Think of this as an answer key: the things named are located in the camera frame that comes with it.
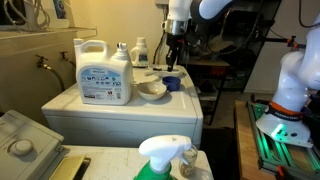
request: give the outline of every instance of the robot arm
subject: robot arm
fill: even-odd
[[[166,56],[168,71],[171,72],[180,49],[184,43],[188,20],[195,23],[212,23],[231,5],[232,0],[169,0],[169,14],[164,23],[167,33],[166,44],[169,52]]]

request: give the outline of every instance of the shelf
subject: shelf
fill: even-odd
[[[61,29],[51,29],[47,28],[39,31],[17,31],[17,30],[0,30],[0,40],[5,39],[15,39],[21,37],[30,37],[30,36],[42,36],[55,33],[65,33],[65,32],[79,32],[79,31],[96,31],[96,28],[80,28],[80,27],[70,27],[70,28],[61,28]]]

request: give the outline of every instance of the washing machine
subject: washing machine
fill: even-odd
[[[166,92],[159,100],[143,99],[134,85],[123,106],[84,104],[74,84],[41,109],[50,128],[69,145],[138,147],[152,136],[178,134],[190,137],[199,148],[203,125],[199,98],[186,69],[176,66],[175,72],[181,72],[180,90]],[[134,84],[161,81],[165,74],[134,68]]]
[[[62,145],[63,136],[17,111],[0,117],[0,179],[132,180],[149,161],[137,148]],[[177,179],[213,180],[206,154],[198,151],[195,170],[185,178],[179,159],[171,161]]]

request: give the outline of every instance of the laundry detergent jug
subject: laundry detergent jug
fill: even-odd
[[[85,104],[124,105],[131,97],[133,70],[127,45],[118,43],[112,52],[104,41],[74,40],[76,79]],[[97,48],[102,51],[89,51]]]

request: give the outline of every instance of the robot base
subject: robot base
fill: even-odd
[[[256,121],[257,127],[273,140],[281,143],[293,144],[311,148],[309,128],[302,121],[288,121],[271,114],[263,114]]]

